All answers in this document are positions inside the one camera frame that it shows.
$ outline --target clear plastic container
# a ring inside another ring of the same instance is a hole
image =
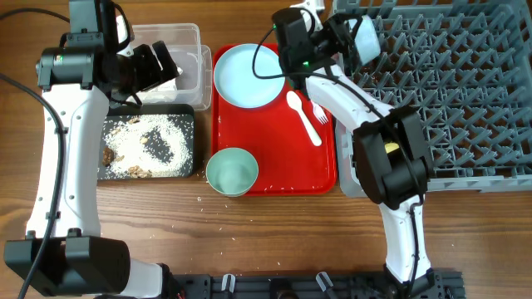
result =
[[[201,46],[200,29],[195,24],[134,25],[131,47],[165,42],[182,74],[156,88],[139,92],[143,104],[188,104],[195,110],[210,107],[212,93],[212,56]]]

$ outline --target wooden table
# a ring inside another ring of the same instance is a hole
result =
[[[258,42],[271,26],[271,14],[293,1],[145,2],[120,1],[133,24],[196,23],[202,43],[215,53],[224,44]],[[68,15],[66,0],[46,5],[40,0],[3,0],[0,12],[21,5]],[[64,22],[33,13],[2,21],[1,72],[39,91],[35,62],[44,47],[55,47],[67,30]],[[41,106],[29,96],[3,82],[0,91],[3,243],[23,237],[32,211],[43,116]],[[198,127],[200,155],[207,160],[209,112],[199,114]],[[382,219],[368,199],[348,199],[338,186],[316,197],[227,199],[205,183],[202,170],[190,179],[99,184],[103,237],[123,239],[132,257],[166,263],[179,274],[382,269],[386,256]],[[462,271],[469,298],[530,297],[531,193],[431,193],[424,221],[432,265]],[[0,298],[14,298],[22,280],[3,262],[0,273]],[[31,291],[28,297],[40,295]]]

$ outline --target gray dish rack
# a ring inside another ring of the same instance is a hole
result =
[[[346,73],[378,100],[417,108],[435,161],[429,191],[532,190],[526,1],[375,2],[333,3],[331,13],[372,17],[382,47],[368,66]],[[351,132],[337,122],[335,134],[342,191],[364,196],[352,167]]]

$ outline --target black tray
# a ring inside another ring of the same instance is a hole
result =
[[[180,127],[185,135],[186,146],[190,152],[189,161],[185,162],[183,167],[180,169],[181,175],[172,176],[179,178],[186,178],[191,176],[195,170],[195,159],[194,159],[194,136],[195,136],[195,115],[194,109],[190,105],[185,104],[161,104],[161,105],[143,105],[140,109],[136,109],[129,106],[121,106],[115,109],[109,109],[107,113],[106,120],[119,120],[127,122],[131,118],[137,115],[178,115],[173,119],[175,125]],[[101,132],[101,142],[100,142],[100,156],[98,159],[98,179],[99,180],[108,180],[108,179],[133,179],[128,175],[126,177],[121,177],[113,173],[109,168],[103,166],[101,161],[103,160],[103,149],[106,147],[105,136],[110,134],[113,125],[104,123],[102,132]],[[192,130],[185,130],[185,128],[192,127]],[[164,156],[159,155],[159,151],[165,151],[164,146],[154,145],[152,142],[148,142],[146,146],[149,146],[153,149],[152,154],[164,160]]]

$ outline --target light green cup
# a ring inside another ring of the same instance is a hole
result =
[[[222,149],[207,164],[210,186],[229,197],[244,195],[259,176],[257,160],[244,149]]]

